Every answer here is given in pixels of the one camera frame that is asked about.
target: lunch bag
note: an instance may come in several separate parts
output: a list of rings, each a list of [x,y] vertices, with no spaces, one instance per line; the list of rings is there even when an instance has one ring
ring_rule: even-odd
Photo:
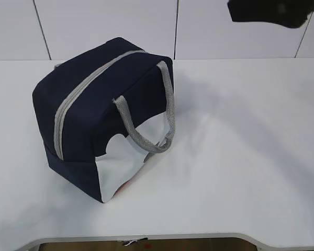
[[[32,98],[50,168],[100,202],[175,133],[172,60],[122,38],[58,65]]]

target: black object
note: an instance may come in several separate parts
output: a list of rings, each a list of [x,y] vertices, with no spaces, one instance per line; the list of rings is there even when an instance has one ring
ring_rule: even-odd
[[[314,0],[229,0],[234,22],[271,22],[299,28],[314,12]]]

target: mesh handle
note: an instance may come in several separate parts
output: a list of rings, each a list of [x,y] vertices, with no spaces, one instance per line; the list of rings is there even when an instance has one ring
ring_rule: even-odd
[[[128,134],[132,137],[134,142],[146,150],[149,153],[163,153],[170,148],[175,133],[176,121],[175,121],[175,109],[174,109],[174,94],[170,78],[169,69],[164,61],[157,64],[157,67],[161,70],[163,83],[165,87],[166,96],[166,118],[170,126],[169,132],[165,135],[165,143],[161,146],[153,144],[151,141],[143,137],[134,127],[131,119],[128,103],[124,96],[118,97],[113,100],[114,104],[119,111]]]

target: zipper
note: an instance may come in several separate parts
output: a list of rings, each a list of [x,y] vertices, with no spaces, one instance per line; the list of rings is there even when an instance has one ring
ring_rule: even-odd
[[[72,104],[77,100],[79,95],[87,88],[87,86],[89,86],[89,84],[93,80],[95,80],[97,77],[103,74],[109,67],[111,67],[114,63],[116,63],[120,59],[134,53],[146,53],[146,51],[143,51],[143,50],[127,51],[126,53],[112,59],[108,63],[96,69],[87,78],[85,78],[80,84],[78,84],[61,103],[61,105],[57,109],[57,112],[54,116],[54,132],[53,132],[54,149],[59,159],[64,160],[63,148],[62,148],[62,132],[63,132],[65,115],[68,112],[69,108],[72,106]]]

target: navy fabric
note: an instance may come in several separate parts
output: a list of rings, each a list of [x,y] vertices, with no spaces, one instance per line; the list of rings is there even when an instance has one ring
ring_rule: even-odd
[[[172,60],[164,59],[164,61],[170,69],[173,84]],[[130,89],[123,93],[135,127],[166,110],[165,88],[162,83],[161,71],[155,66],[143,75]],[[118,133],[125,137],[128,136],[120,113],[116,106],[112,104],[106,111],[105,116],[102,117],[102,123],[97,125],[92,134],[95,156],[106,154],[108,141]]]
[[[172,60],[148,53],[128,55],[93,80],[68,109],[62,130],[60,160],[54,149],[55,114],[68,94],[86,77],[127,51],[141,50],[116,38],[57,67],[33,91],[33,104],[49,166],[94,199],[102,202],[95,157],[105,154],[109,139],[128,133],[113,99],[124,95],[135,127],[166,109],[160,61],[173,84]]]
[[[46,148],[49,166],[52,170],[83,190],[86,194],[102,202],[99,176],[95,162],[62,161]]]
[[[63,156],[66,160],[94,159],[91,128],[103,123],[105,111],[113,105],[113,99],[136,85],[143,74],[154,67],[157,68],[156,65],[163,59],[165,58],[146,53],[129,55],[111,66],[83,91],[65,116],[62,142]],[[159,82],[159,85],[163,88],[163,82]],[[140,92],[135,95],[156,96],[157,94]],[[158,98],[165,99],[165,91],[158,95]]]
[[[61,64],[38,83],[32,93],[33,105],[44,143],[53,154],[54,116],[63,100],[100,66],[132,50],[141,48],[122,38],[112,39]]]

